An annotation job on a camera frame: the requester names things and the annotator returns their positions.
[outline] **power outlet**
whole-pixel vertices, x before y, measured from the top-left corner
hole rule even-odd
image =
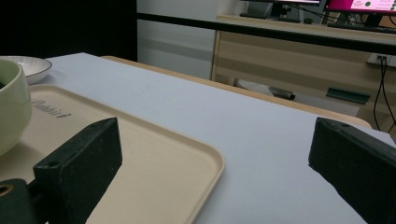
[[[389,54],[371,53],[369,58],[367,59],[367,63],[381,64],[381,60],[379,59],[379,56],[387,57],[388,66],[396,67],[396,60],[395,60],[396,56]]]

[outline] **light green cup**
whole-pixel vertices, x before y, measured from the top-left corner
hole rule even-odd
[[[0,156],[21,139],[32,117],[32,102],[22,67],[0,59]]]

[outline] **computer monitor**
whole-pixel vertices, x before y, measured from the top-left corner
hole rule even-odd
[[[367,15],[364,26],[377,27],[383,16],[396,16],[396,1],[327,0],[324,11]]]
[[[318,7],[320,0],[240,0],[249,2],[272,3],[271,18],[279,18],[282,14],[283,5],[308,5]]]

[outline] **beige tray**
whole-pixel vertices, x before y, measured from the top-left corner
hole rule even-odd
[[[0,157],[0,180],[34,179],[32,167],[85,126],[117,117],[122,166],[88,223],[191,223],[224,159],[213,147],[54,86],[31,86],[22,140]]]

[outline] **white tabletop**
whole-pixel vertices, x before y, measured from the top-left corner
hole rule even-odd
[[[308,166],[316,115],[85,53],[49,60],[49,76],[36,84],[73,91],[223,154],[225,171],[196,223],[365,223]],[[387,133],[358,128],[395,146]]]

